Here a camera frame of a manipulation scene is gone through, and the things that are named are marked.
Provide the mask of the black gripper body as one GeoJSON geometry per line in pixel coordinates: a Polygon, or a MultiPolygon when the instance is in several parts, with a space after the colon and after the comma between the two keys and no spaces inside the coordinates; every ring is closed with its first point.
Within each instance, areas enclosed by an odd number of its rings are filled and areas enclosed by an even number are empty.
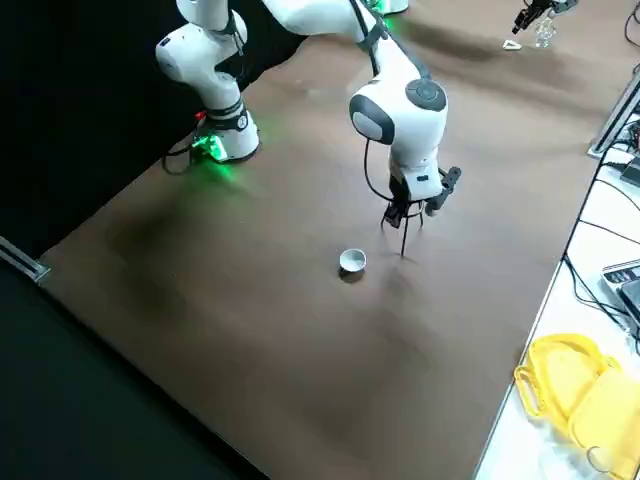
{"type": "Polygon", "coordinates": [[[408,171],[392,173],[389,187],[396,203],[427,202],[431,206],[442,206],[444,203],[444,186],[439,174],[408,171]]]}
{"type": "Polygon", "coordinates": [[[533,0],[530,6],[541,12],[551,11],[553,14],[563,14],[578,3],[578,0],[533,0]]]}

